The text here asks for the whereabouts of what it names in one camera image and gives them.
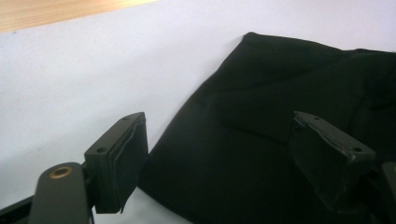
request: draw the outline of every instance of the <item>small hole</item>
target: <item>small hole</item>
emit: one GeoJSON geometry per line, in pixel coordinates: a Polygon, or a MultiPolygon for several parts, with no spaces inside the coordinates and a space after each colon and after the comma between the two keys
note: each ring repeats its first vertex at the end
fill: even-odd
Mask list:
{"type": "Polygon", "coordinates": [[[354,147],[353,150],[356,152],[363,152],[363,150],[359,147],[354,147]]]}
{"type": "Polygon", "coordinates": [[[65,167],[61,167],[58,168],[54,171],[52,171],[49,174],[49,177],[51,177],[52,179],[59,179],[62,177],[65,177],[67,175],[70,175],[70,173],[72,173],[73,169],[70,166],[65,166],[65,167]]]}
{"type": "Polygon", "coordinates": [[[67,173],[67,169],[66,168],[61,168],[59,170],[56,170],[53,172],[55,175],[64,175],[67,173]]]}
{"type": "Polygon", "coordinates": [[[96,149],[97,152],[102,153],[102,152],[106,152],[106,148],[105,147],[101,147],[96,149]]]}

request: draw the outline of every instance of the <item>black fabric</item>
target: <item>black fabric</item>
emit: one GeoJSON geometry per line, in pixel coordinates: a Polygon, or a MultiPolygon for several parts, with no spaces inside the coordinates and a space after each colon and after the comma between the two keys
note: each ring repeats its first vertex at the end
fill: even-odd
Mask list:
{"type": "Polygon", "coordinates": [[[396,55],[249,33],[183,105],[139,187],[194,223],[363,223],[329,212],[288,156],[293,111],[396,160],[396,55]]]}

